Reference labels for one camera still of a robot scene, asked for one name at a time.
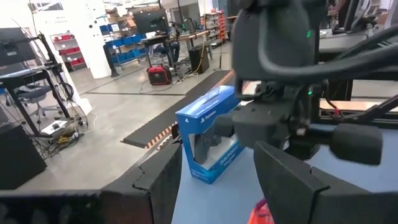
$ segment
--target blue table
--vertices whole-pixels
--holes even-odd
[[[383,134],[379,167],[341,161],[326,147],[308,163],[372,192],[398,190],[398,147],[394,146],[398,131],[384,130]],[[253,151],[245,149],[213,185],[207,185],[191,177],[184,153],[172,223],[247,223],[252,208],[263,197],[252,157]]]

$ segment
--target concrete floor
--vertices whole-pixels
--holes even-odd
[[[210,75],[213,69],[218,67],[220,55],[223,60],[221,69],[231,69],[230,51],[230,44],[225,44],[222,49],[215,49],[206,73],[189,78],[165,91],[162,91],[164,86],[152,87],[145,83],[147,62],[126,65],[124,70],[119,70],[121,76],[117,78],[95,80],[87,68],[71,73],[81,97],[87,98],[94,107],[93,114],[89,114],[89,120],[93,127],[93,120],[95,116],[98,117],[95,122],[96,129],[81,138],[77,145],[47,159],[49,168],[20,189],[99,189],[110,183],[146,152],[120,141],[182,99],[183,94]],[[184,46],[180,55],[180,58],[187,56]],[[141,88],[143,92],[155,90],[157,94],[164,96],[140,95]],[[382,97],[397,92],[396,82],[358,81],[354,84],[353,96],[373,94]],[[44,102],[44,106],[54,104],[51,96]],[[12,107],[7,108],[12,114],[17,114]],[[52,121],[51,116],[42,119],[48,123]]]

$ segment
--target red generator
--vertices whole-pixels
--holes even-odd
[[[155,65],[147,69],[151,85],[168,85],[172,82],[172,73],[169,66]]]

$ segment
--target black floor mat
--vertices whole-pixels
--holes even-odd
[[[150,148],[169,131],[169,126],[177,120],[175,112],[203,96],[215,85],[233,85],[234,73],[226,70],[215,71],[197,86],[193,87],[184,98],[165,110],[163,113],[150,120],[123,139],[123,143],[141,148]]]

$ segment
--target wire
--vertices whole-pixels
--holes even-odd
[[[203,1],[203,9],[204,9],[205,12],[206,12],[206,1]],[[203,14],[203,28],[204,28],[204,30],[206,31],[206,13]],[[204,53],[204,51],[205,51],[205,38],[202,37],[202,39],[203,39],[203,43],[202,43],[202,47],[201,47],[200,61],[199,61],[199,64],[198,64],[197,69],[195,69],[195,71],[193,71],[192,74],[194,74],[194,73],[196,73],[197,71],[199,71],[200,66],[201,66],[201,62],[203,61],[203,53]]]
[[[169,90],[169,89],[171,89],[174,86],[174,84],[171,84],[167,88],[164,88],[164,89],[161,89],[161,90],[151,90],[151,91],[144,92],[144,84],[147,83],[148,81],[149,81],[149,79],[147,79],[147,80],[145,80],[145,81],[143,81],[141,83],[141,88],[139,90],[139,94],[145,95],[145,94],[153,93],[153,92],[162,92],[162,91]]]

